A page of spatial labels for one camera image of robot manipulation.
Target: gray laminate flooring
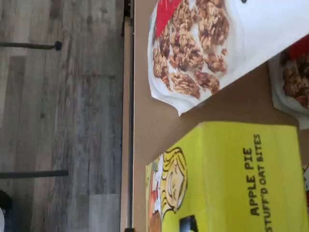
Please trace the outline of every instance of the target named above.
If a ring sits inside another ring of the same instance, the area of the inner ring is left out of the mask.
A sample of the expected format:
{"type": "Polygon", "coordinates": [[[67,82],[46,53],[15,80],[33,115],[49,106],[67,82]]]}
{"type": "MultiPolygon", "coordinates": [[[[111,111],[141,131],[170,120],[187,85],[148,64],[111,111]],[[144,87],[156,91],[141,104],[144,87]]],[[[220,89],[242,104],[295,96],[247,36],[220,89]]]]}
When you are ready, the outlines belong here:
{"type": "Polygon", "coordinates": [[[0,180],[7,231],[120,230],[123,0],[0,0],[0,172],[67,169],[67,177],[0,180]]]}

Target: food packaging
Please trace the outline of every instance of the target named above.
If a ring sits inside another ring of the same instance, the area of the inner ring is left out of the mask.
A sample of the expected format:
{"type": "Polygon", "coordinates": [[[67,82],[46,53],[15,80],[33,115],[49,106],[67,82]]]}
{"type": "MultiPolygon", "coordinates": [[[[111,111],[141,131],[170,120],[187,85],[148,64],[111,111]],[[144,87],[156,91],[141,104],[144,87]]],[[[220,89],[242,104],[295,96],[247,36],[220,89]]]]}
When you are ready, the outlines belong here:
{"type": "Polygon", "coordinates": [[[199,124],[146,166],[147,232],[308,232],[297,130],[199,124]]]}
{"type": "Polygon", "coordinates": [[[296,117],[301,130],[309,129],[309,52],[291,59],[287,49],[268,65],[274,106],[296,117]]]}
{"type": "Polygon", "coordinates": [[[179,115],[309,33],[309,1],[160,0],[150,19],[151,95],[179,115]]]}

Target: brown countertop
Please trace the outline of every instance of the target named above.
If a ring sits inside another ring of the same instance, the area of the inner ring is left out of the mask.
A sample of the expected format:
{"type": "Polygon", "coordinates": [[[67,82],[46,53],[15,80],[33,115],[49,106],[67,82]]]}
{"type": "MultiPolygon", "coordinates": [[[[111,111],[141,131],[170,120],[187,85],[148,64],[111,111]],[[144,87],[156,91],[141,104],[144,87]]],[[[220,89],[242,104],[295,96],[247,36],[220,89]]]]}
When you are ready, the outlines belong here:
{"type": "MultiPolygon", "coordinates": [[[[147,41],[154,6],[154,0],[135,0],[133,226],[137,232],[146,231],[145,166],[199,122],[298,125],[295,118],[273,107],[266,64],[181,117],[171,106],[153,99],[148,84],[147,41]]],[[[309,131],[300,132],[299,139],[302,159],[308,163],[309,131]]]]}
{"type": "Polygon", "coordinates": [[[121,177],[121,220],[120,231],[126,228],[128,210],[128,172],[129,172],[129,135],[130,135],[130,61],[131,61],[131,26],[129,18],[125,18],[125,49],[124,49],[124,93],[122,123],[122,177],[121,177]]]}

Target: metal rod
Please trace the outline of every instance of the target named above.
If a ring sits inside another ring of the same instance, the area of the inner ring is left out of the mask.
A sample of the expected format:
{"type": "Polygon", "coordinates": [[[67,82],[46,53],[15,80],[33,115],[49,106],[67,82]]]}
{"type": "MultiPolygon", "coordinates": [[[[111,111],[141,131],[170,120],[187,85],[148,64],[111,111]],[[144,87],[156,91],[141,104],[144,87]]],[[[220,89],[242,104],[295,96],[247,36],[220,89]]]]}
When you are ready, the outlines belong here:
{"type": "Polygon", "coordinates": [[[11,42],[0,42],[0,47],[21,47],[29,49],[40,49],[40,50],[56,50],[60,51],[62,48],[62,42],[56,41],[54,45],[44,44],[32,44],[32,43],[11,43],[11,42]]]}
{"type": "Polygon", "coordinates": [[[40,178],[40,177],[55,177],[55,176],[67,176],[67,175],[69,175],[68,170],[11,172],[11,173],[0,173],[0,179],[40,178]]]}

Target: cartoon illustration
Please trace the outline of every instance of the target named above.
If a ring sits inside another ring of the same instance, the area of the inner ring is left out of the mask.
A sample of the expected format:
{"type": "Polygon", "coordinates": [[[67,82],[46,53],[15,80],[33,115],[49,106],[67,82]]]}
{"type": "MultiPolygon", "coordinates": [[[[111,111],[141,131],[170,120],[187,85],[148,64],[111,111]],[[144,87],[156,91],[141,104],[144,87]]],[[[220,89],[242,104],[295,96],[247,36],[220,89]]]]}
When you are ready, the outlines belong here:
{"type": "Polygon", "coordinates": [[[150,175],[148,221],[151,232],[160,232],[166,212],[181,207],[187,189],[187,167],[183,151],[176,147],[166,151],[150,175]]]}

